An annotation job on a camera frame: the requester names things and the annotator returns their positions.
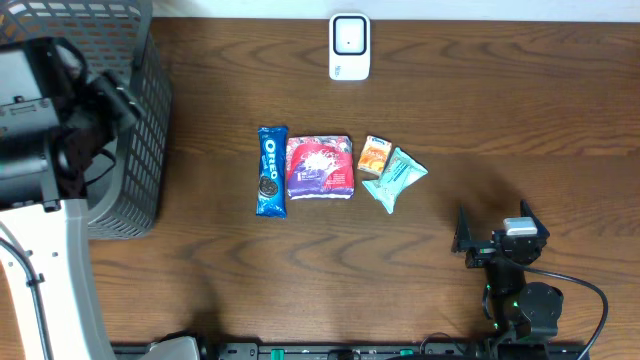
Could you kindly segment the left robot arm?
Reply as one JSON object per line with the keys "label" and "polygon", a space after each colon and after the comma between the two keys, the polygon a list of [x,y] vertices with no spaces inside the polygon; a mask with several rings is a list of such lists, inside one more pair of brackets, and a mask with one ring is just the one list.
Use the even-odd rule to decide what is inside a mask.
{"label": "left robot arm", "polygon": [[29,359],[112,359],[89,256],[85,172],[145,113],[61,37],[1,48],[1,264]]}

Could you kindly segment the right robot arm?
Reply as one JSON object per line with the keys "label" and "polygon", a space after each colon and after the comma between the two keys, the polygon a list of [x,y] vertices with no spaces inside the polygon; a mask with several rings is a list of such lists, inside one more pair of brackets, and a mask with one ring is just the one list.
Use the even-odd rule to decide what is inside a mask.
{"label": "right robot arm", "polygon": [[451,251],[465,255],[467,268],[484,270],[482,306],[496,331],[477,346],[483,358],[550,357],[547,342],[558,334],[564,296],[556,287],[525,277],[549,236],[525,201],[520,202],[518,217],[506,218],[503,227],[484,241],[473,238],[465,212],[459,210]]}

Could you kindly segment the blue Oreo cookie pack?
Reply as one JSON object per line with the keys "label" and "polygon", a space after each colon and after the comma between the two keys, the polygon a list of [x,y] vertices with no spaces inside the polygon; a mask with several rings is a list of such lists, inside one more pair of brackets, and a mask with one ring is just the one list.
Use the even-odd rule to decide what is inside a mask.
{"label": "blue Oreo cookie pack", "polygon": [[256,215],[286,218],[285,170],[288,128],[261,127],[258,135],[260,162]]}

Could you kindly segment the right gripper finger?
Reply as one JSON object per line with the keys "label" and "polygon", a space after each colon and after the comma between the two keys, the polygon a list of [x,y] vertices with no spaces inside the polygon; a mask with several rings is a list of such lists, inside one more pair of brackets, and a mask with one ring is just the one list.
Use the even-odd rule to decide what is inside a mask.
{"label": "right gripper finger", "polygon": [[459,207],[458,220],[455,234],[451,246],[452,253],[461,253],[468,251],[473,246],[473,239],[470,227],[466,219],[464,207]]}
{"label": "right gripper finger", "polygon": [[538,217],[534,214],[534,212],[531,210],[529,204],[524,199],[522,199],[520,201],[520,215],[522,217],[529,217],[533,221],[533,223],[534,223],[534,225],[536,226],[536,229],[537,229],[537,236],[539,238],[544,238],[544,239],[548,239],[549,238],[549,236],[550,236],[549,231],[542,224],[542,222],[538,219]]}

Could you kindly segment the teal wet wipes packet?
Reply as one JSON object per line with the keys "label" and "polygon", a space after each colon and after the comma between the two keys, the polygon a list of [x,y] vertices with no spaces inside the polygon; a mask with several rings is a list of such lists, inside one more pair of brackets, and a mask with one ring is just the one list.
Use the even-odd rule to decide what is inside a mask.
{"label": "teal wet wipes packet", "polygon": [[396,147],[379,178],[364,180],[362,185],[388,214],[392,214],[399,195],[428,173],[427,168]]}

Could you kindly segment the orange pocket tissue pack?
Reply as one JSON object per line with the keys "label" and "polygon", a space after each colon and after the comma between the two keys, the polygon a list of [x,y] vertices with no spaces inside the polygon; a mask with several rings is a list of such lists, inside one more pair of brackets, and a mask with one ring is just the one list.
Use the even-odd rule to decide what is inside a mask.
{"label": "orange pocket tissue pack", "polygon": [[373,175],[381,175],[391,149],[392,143],[390,141],[368,135],[357,163],[357,169]]}

